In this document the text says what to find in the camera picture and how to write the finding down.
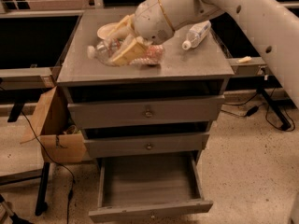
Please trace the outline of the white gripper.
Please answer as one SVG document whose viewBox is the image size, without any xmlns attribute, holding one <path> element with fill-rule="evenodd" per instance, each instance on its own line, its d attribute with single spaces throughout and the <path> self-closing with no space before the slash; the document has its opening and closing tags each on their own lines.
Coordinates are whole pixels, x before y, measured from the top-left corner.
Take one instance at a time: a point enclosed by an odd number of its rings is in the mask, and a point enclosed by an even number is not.
<svg viewBox="0 0 299 224">
<path fill-rule="evenodd" d="M 137 7 L 135 15 L 126 15 L 108 32 L 106 40 L 124 39 L 109 60 L 116 66 L 127 65 L 146 53 L 148 45 L 143 38 L 163 44 L 173 35 L 174 29 L 164 15 L 160 1 L 145 0 Z"/>
</svg>

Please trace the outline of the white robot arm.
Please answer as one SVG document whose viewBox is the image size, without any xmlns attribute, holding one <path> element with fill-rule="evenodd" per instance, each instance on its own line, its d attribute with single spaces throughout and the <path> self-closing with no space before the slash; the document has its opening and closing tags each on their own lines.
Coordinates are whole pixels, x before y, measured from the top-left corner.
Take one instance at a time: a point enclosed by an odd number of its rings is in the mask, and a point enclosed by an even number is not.
<svg viewBox="0 0 299 224">
<path fill-rule="evenodd" d="M 135 31 L 152 41 L 180 27 L 228 13 L 293 101 L 299 97 L 298 19 L 275 0 L 146 0 Z M 280 132 L 263 118 L 222 116 L 202 163 L 216 203 L 207 215 L 157 224 L 290 224 L 298 218 L 298 132 Z"/>
</svg>

